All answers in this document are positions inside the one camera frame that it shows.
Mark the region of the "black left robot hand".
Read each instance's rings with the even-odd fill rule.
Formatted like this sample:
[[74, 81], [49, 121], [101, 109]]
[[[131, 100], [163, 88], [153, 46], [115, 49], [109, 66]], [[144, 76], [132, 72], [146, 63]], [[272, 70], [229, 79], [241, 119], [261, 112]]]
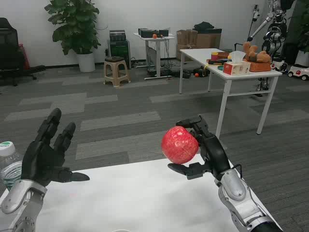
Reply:
[[22, 161], [22, 179], [32, 180], [46, 187], [50, 182], [68, 183], [89, 181], [90, 177], [83, 173], [74, 173], [64, 167], [65, 153], [73, 138], [76, 125], [71, 122], [60, 133], [50, 146], [51, 139], [57, 132], [62, 112], [55, 108], [38, 129], [38, 135], [31, 142]]

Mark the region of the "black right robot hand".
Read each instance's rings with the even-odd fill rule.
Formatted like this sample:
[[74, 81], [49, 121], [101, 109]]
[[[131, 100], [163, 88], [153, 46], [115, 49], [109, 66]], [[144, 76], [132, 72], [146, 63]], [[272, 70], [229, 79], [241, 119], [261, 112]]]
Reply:
[[188, 180], [202, 177], [204, 173], [211, 173], [217, 180], [221, 180], [222, 173], [231, 169], [227, 155], [215, 134], [209, 132], [207, 122], [202, 116], [184, 119], [176, 123], [177, 126], [191, 128], [190, 134], [197, 140], [201, 149], [204, 164], [199, 162], [188, 167], [182, 164], [168, 164], [168, 167], [187, 177]]

